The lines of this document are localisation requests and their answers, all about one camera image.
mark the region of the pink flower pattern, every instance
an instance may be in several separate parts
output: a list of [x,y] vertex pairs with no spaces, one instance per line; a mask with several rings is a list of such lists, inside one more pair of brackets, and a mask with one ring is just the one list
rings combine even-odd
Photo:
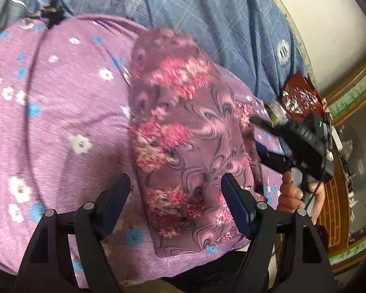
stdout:
[[220,192],[220,195],[218,196],[218,200],[220,202],[220,206],[221,207],[226,207],[227,206],[226,200],[225,200],[225,198],[223,196],[223,193]]
[[226,234],[221,236],[216,242],[221,243],[230,239],[233,239],[233,235],[230,233],[230,231],[228,231]]
[[172,238],[179,234],[182,221],[179,216],[160,215],[158,223],[160,225],[159,233],[165,238]]
[[236,106],[237,116],[240,118],[243,128],[245,128],[250,124],[249,118],[255,113],[254,108],[250,104],[243,104],[239,101],[236,101]]
[[202,205],[187,203],[190,195],[185,194],[179,185],[169,191],[146,189],[144,198],[158,225],[158,232],[166,238],[179,235],[185,221],[183,217],[195,219],[201,215]]
[[201,216],[201,208],[202,205],[201,204],[197,204],[197,205],[191,205],[188,204],[187,205],[187,210],[186,210],[186,216],[190,217],[190,218],[196,218],[196,217],[200,217]]
[[182,190],[180,190],[180,186],[178,186],[176,189],[172,191],[168,191],[168,200],[171,205],[182,205],[189,198],[190,195],[183,193]]
[[180,124],[161,125],[158,121],[166,115],[159,108],[152,111],[152,117],[145,120],[138,130],[130,127],[129,131],[136,137],[134,150],[137,152],[137,165],[146,173],[162,167],[173,159],[168,152],[173,147],[188,141],[190,130]]
[[163,127],[159,144],[165,149],[171,149],[172,147],[186,143],[190,135],[190,130],[185,126],[177,123],[170,124]]
[[187,62],[178,58],[166,58],[160,69],[153,72],[151,85],[170,87],[184,100],[191,100],[196,90],[206,87],[210,81],[210,65],[204,60],[190,57]]
[[217,219],[216,219],[216,223],[218,225],[221,225],[223,223],[228,223],[232,220],[232,214],[229,210],[228,207],[226,207],[222,212],[220,212],[219,214],[217,214]]
[[137,148],[137,165],[145,172],[151,173],[162,167],[172,158],[164,153],[163,148],[152,145],[145,145]]
[[134,66],[134,67],[132,68],[132,75],[131,75],[131,79],[132,79],[132,80],[139,79],[139,78],[141,77],[141,75],[142,75],[142,72],[143,72],[143,67],[138,66],[138,65]]

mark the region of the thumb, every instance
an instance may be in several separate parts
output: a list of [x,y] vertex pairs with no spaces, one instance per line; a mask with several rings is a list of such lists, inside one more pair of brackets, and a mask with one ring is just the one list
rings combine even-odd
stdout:
[[[309,183],[307,189],[309,192],[314,193],[317,188],[318,182]],[[315,194],[315,203],[313,205],[313,212],[312,212],[312,222],[315,225],[318,216],[320,215],[320,212],[323,208],[324,201],[325,201],[325,187],[324,183],[321,183],[320,186],[317,188],[316,194]]]

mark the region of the purple bedsheet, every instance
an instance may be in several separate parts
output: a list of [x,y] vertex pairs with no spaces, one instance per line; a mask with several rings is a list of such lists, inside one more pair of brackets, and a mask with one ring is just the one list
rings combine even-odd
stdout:
[[[118,17],[74,17],[47,30],[19,20],[0,34],[0,268],[16,273],[43,212],[76,210],[127,173],[132,192],[113,234],[103,242],[124,285],[171,277],[247,244],[217,244],[198,253],[159,258],[154,253],[129,150],[128,88],[121,66],[144,28]],[[226,78],[229,72],[217,67]],[[227,78],[237,100],[263,103],[241,81]],[[276,138],[255,129],[255,139],[280,150]],[[263,167],[265,195],[276,208],[281,176]],[[85,277],[74,237],[73,266]]]

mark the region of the purple floral fabric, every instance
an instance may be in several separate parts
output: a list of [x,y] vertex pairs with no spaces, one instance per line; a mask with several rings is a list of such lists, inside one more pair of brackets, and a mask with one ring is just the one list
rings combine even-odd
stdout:
[[241,238],[220,183],[230,172],[266,200],[253,191],[251,103],[237,102],[206,52],[176,31],[143,32],[132,70],[132,148],[157,256]]

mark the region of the finger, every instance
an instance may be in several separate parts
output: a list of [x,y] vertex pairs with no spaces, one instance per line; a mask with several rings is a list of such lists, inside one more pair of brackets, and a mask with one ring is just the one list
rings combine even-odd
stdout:
[[288,208],[288,207],[285,207],[285,206],[282,206],[281,204],[278,203],[278,206],[277,206],[277,210],[280,210],[280,211],[285,211],[285,212],[295,212],[295,209],[292,209],[292,208]]
[[282,182],[284,182],[284,183],[293,182],[292,172],[284,172],[283,175],[282,175]]
[[[316,190],[318,182],[310,183],[307,187],[308,191],[311,193],[314,193]],[[318,216],[321,213],[321,210],[324,205],[325,201],[325,186],[324,183],[321,183],[318,187],[316,194],[315,194],[315,203],[313,205],[313,211],[312,211],[312,222],[315,224],[317,221]]]
[[292,198],[292,197],[286,197],[285,195],[280,195],[278,198],[278,204],[293,209],[293,212],[297,208],[304,208],[305,204],[303,201],[300,201],[298,199]]
[[303,191],[291,183],[283,183],[279,190],[281,191],[282,195],[294,199],[301,199],[304,195]]

